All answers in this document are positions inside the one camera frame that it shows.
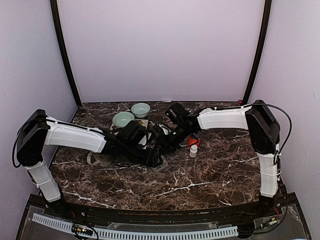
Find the orange bottle with grey lid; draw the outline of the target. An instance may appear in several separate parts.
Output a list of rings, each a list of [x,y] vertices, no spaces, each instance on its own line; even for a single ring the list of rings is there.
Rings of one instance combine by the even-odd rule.
[[[200,141],[201,141],[201,133],[193,133],[189,135],[188,140],[187,140],[187,147],[190,149],[192,146],[199,146]]]

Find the black left frame post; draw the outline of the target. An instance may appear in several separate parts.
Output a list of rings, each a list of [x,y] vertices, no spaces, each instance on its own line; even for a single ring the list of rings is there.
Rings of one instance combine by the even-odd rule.
[[[71,63],[67,53],[67,47],[64,39],[64,34],[63,34],[63,29],[62,29],[62,24],[61,24],[59,9],[58,9],[58,1],[50,0],[49,2],[50,2],[55,35],[56,35],[62,63],[64,66],[64,70],[67,76],[67,81],[68,81],[73,99],[75,101],[75,104],[77,108],[79,108],[82,105],[82,101],[76,86],[76,81],[72,72]]]

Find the black frame post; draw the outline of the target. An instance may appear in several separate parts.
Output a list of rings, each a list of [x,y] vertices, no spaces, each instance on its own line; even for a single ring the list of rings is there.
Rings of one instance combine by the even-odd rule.
[[[261,58],[263,55],[265,40],[267,36],[268,26],[269,26],[271,9],[272,9],[272,0],[265,0],[256,51],[253,58],[252,67],[251,67],[250,75],[246,85],[246,89],[242,98],[243,105],[246,105],[249,102],[249,99],[255,84],[255,80],[258,74]]]
[[[77,108],[79,108],[82,105],[82,101],[76,86],[76,81],[72,72],[71,63],[67,53],[67,47],[64,39],[64,34],[63,34],[63,29],[62,29],[62,24],[61,24],[59,9],[58,9],[58,1],[50,0],[49,2],[50,2],[55,35],[56,35],[62,63],[64,66],[64,70],[67,76],[67,81],[68,81],[73,99],[75,101],[75,104]]]

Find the beige printed ceramic mug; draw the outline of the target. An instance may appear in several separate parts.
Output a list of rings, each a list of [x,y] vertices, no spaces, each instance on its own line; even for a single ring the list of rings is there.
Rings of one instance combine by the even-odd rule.
[[[86,161],[90,166],[100,167],[108,167],[112,163],[112,159],[109,156],[96,152],[90,152],[86,157]]]

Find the clear plastic pill organizer box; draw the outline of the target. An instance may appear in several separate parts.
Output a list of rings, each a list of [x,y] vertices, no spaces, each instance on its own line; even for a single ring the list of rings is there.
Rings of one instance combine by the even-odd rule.
[[[163,155],[161,155],[159,157],[159,159],[162,160],[162,164],[151,168],[152,171],[155,172],[155,173],[161,172],[162,170],[164,170],[165,168],[168,167],[168,162],[167,162],[166,158]]]

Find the square floral ceramic plate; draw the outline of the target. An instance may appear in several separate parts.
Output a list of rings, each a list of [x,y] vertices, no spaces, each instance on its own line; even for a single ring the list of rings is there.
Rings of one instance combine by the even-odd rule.
[[[149,125],[149,120],[148,119],[140,119],[140,118],[136,118],[135,121],[137,123],[139,123],[140,125],[142,125],[144,128],[148,128],[148,125]],[[116,127],[116,125],[114,123],[111,123],[109,129],[111,131],[115,131],[117,129],[119,129],[118,127]]]

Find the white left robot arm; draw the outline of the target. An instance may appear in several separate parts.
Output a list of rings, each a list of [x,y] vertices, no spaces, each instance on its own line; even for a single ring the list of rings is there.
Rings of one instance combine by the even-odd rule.
[[[60,218],[67,218],[70,206],[62,200],[63,194],[43,159],[44,146],[63,146],[83,149],[107,156],[125,156],[132,163],[156,168],[163,164],[155,140],[155,133],[147,130],[136,120],[117,130],[84,127],[59,121],[36,110],[18,130],[13,148],[12,163],[15,168],[25,167],[40,189],[44,198],[51,203],[51,210]]]

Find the small white pill bottle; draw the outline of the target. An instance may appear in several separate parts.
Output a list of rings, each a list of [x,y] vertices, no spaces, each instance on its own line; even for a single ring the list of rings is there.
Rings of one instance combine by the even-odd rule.
[[[191,158],[195,158],[198,154],[198,146],[197,145],[192,145],[189,149],[189,156]]]

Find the black right frame post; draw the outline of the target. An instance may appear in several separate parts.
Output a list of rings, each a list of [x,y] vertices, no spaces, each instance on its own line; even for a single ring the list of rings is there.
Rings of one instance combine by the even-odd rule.
[[[246,89],[242,98],[243,105],[246,105],[249,102],[249,99],[255,84],[255,80],[258,74],[261,58],[263,55],[265,40],[267,36],[268,26],[269,26],[271,9],[272,9],[272,0],[265,0],[256,51],[253,58],[252,67],[251,67],[250,75],[246,85]]]

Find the teal striped ceramic bowl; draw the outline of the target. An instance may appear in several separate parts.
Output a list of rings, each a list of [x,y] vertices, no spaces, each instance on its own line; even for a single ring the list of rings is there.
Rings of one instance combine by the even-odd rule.
[[[112,118],[112,123],[116,128],[124,128],[130,121],[135,120],[135,116],[130,112],[119,112]]]

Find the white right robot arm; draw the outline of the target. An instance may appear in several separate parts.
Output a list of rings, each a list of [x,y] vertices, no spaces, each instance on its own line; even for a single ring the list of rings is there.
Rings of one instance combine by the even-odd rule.
[[[285,146],[280,142],[280,124],[271,112],[273,106],[263,100],[234,107],[208,107],[187,111],[180,103],[173,104],[166,116],[176,127],[158,136],[160,149],[172,153],[191,134],[211,129],[243,129],[249,132],[251,145],[259,159],[260,195],[264,198],[255,205],[255,213],[266,217],[275,208],[271,199],[278,192],[281,175],[280,155]]]

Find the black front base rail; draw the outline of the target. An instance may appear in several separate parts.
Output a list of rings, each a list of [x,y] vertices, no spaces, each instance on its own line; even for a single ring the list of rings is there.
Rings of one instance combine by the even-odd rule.
[[[82,197],[74,203],[66,201],[67,220],[76,220],[89,225],[106,225],[108,222],[120,221],[129,224],[196,224],[204,222],[218,222],[220,225],[252,224],[259,218],[271,217],[279,211],[280,215],[288,212],[291,205],[300,205],[294,192],[287,196],[279,195],[270,200],[273,206],[263,206],[260,201],[252,201],[239,205],[224,205],[222,207],[199,208],[194,204],[190,209],[178,208],[176,204],[158,204],[155,209],[143,210],[125,209],[109,206],[91,198]]]

